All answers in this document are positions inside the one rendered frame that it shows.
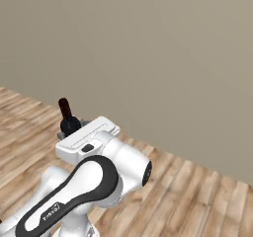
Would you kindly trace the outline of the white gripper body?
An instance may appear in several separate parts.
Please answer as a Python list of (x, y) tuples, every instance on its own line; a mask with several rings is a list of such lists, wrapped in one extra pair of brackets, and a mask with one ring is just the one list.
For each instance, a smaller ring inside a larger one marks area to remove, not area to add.
[(121, 129), (108, 118), (97, 117), (64, 139), (59, 139), (55, 144), (55, 155), (68, 164), (77, 165), (86, 157), (102, 155), (109, 141), (120, 132)]

